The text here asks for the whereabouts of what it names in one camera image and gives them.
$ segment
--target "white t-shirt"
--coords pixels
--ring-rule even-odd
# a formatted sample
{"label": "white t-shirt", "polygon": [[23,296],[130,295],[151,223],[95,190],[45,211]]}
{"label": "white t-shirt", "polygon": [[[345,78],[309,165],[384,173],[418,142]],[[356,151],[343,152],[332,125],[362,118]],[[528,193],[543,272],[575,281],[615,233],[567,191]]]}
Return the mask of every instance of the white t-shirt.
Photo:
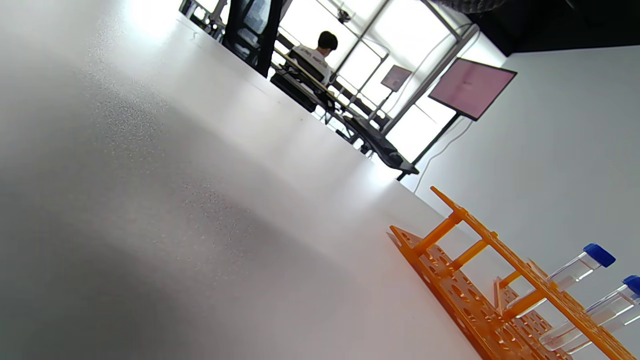
{"label": "white t-shirt", "polygon": [[327,85],[329,83],[332,70],[324,60],[324,56],[318,50],[300,45],[294,47],[291,51],[295,51],[296,54],[306,59],[311,66],[315,67],[324,76],[324,79],[320,81],[323,85]]}

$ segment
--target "pink screen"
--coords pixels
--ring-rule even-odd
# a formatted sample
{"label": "pink screen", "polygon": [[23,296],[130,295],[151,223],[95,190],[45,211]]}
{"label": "pink screen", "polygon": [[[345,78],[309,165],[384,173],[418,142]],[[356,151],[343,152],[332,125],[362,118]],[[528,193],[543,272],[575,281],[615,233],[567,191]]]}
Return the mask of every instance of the pink screen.
{"label": "pink screen", "polygon": [[477,120],[515,75],[458,58],[429,97]]}

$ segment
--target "blue cap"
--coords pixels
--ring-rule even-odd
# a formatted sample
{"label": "blue cap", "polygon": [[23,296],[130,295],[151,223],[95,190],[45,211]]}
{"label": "blue cap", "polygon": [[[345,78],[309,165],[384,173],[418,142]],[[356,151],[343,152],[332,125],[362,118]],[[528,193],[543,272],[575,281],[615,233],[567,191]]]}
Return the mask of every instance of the blue cap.
{"label": "blue cap", "polygon": [[624,285],[627,285],[627,287],[630,288],[631,291],[636,293],[636,295],[640,296],[640,276],[631,275],[630,277],[622,280],[622,283]]}
{"label": "blue cap", "polygon": [[606,268],[616,262],[616,258],[614,258],[613,255],[608,253],[605,249],[601,248],[598,244],[589,244],[585,246],[583,250],[591,256],[592,259],[599,262],[600,265]]}

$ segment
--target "desk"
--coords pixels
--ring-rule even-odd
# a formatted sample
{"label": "desk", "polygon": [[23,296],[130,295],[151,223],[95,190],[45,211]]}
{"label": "desk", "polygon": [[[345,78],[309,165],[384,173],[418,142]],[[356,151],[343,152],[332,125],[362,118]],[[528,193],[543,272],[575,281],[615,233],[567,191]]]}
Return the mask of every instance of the desk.
{"label": "desk", "polygon": [[0,5],[4,357],[479,359],[385,234],[442,217],[176,8]]}

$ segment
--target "test tube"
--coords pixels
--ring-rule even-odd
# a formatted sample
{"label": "test tube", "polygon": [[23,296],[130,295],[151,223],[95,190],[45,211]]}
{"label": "test tube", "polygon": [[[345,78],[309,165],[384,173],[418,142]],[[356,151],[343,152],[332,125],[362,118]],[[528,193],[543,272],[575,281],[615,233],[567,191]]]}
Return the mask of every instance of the test tube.
{"label": "test tube", "polygon": [[[640,277],[632,275],[622,280],[623,286],[608,294],[585,312],[593,322],[603,325],[609,332],[617,331],[640,318]],[[591,344],[571,322],[540,336],[540,343],[553,351],[562,348],[572,354]]]}
{"label": "test tube", "polygon": [[[555,284],[558,291],[564,291],[593,273],[597,268],[608,268],[616,262],[616,258],[598,244],[591,243],[585,246],[582,251],[582,254],[549,275],[547,282]],[[536,289],[532,289],[525,295],[510,302],[507,305],[507,311],[517,310],[518,313],[515,317],[520,318],[547,301],[546,298],[535,297],[534,292],[536,292]]]}

